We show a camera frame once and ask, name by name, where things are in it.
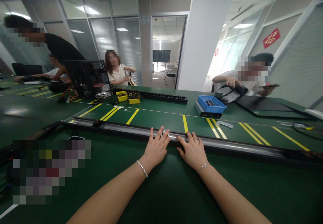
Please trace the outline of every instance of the long hair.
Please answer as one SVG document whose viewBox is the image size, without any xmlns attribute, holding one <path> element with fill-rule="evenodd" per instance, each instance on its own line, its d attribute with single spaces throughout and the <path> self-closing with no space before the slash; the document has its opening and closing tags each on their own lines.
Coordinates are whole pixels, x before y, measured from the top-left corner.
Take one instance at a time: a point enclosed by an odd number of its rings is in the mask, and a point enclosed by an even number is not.
<svg viewBox="0 0 323 224">
<path fill-rule="evenodd" d="M 118 58 L 119 65 L 121 64 L 121 61 L 120 61 L 118 54 L 114 50 L 106 50 L 106 52 L 105 52 L 105 67 L 106 67 L 109 74 L 113 74 L 113 66 L 109 60 L 109 53 L 113 53 L 113 55 Z"/>
</svg>

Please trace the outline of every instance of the metal rail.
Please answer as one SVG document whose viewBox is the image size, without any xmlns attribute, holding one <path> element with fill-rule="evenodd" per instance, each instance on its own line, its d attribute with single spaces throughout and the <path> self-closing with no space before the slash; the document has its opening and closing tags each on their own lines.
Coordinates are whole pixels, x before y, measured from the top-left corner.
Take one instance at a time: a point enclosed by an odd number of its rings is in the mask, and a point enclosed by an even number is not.
<svg viewBox="0 0 323 224">
<path fill-rule="evenodd" d="M 77 128 L 79 130 L 100 132 L 140 141 L 148 141 L 149 139 L 150 129 L 147 127 L 131 126 L 79 117 L 73 117 L 73 119 L 73 123 L 62 122 L 62 125 L 66 128 Z M 154 136 L 156 136 L 157 132 L 158 129 L 154 129 Z M 180 136 L 184 140 L 188 140 L 186 134 L 170 132 L 170 145 L 178 147 L 181 146 L 177 141 L 176 136 Z M 309 152 L 306 151 L 234 142 L 205 136 L 200 136 L 200 138 L 203 141 L 206 151 L 264 162 L 278 162 L 287 164 L 288 166 L 323 169 L 322 159 L 312 155 L 311 152 L 309 154 Z"/>
</svg>

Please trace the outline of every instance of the yellow box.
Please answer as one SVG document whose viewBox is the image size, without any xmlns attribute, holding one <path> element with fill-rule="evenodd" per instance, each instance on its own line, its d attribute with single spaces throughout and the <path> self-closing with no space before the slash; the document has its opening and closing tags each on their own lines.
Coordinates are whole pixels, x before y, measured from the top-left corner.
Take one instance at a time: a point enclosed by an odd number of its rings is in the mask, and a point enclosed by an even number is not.
<svg viewBox="0 0 323 224">
<path fill-rule="evenodd" d="M 119 102 L 128 100 L 128 95 L 126 91 L 117 92 L 116 95 L 118 97 Z"/>
<path fill-rule="evenodd" d="M 129 104 L 139 104 L 140 103 L 140 99 L 129 99 Z"/>
</svg>

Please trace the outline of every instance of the bracelet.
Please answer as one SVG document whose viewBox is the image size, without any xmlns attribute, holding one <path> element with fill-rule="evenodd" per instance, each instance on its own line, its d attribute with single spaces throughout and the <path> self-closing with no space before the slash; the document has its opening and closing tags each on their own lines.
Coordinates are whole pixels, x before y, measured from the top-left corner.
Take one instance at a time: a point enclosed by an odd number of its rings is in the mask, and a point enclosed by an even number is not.
<svg viewBox="0 0 323 224">
<path fill-rule="evenodd" d="M 200 174 L 201 170 L 207 166 L 207 163 L 202 164 L 202 167 L 199 169 L 198 174 Z"/>
<path fill-rule="evenodd" d="M 144 171 L 144 174 L 146 175 L 146 178 L 148 178 L 148 175 L 147 175 L 146 170 L 144 169 L 144 167 L 141 165 L 141 163 L 138 160 L 136 160 L 136 162 L 140 165 L 140 167 Z"/>
</svg>

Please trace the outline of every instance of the blue basket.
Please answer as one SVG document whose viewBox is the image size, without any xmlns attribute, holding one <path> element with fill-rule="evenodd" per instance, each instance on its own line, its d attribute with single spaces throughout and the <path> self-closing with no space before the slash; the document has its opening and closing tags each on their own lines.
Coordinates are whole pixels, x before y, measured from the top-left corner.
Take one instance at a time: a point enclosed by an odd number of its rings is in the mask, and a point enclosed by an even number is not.
<svg viewBox="0 0 323 224">
<path fill-rule="evenodd" d="M 214 106 L 209 106 L 205 101 L 211 100 Z M 217 100 L 214 96 L 199 96 L 198 103 L 203 108 L 205 112 L 211 113 L 223 113 L 226 109 L 226 106 L 219 100 Z"/>
</svg>

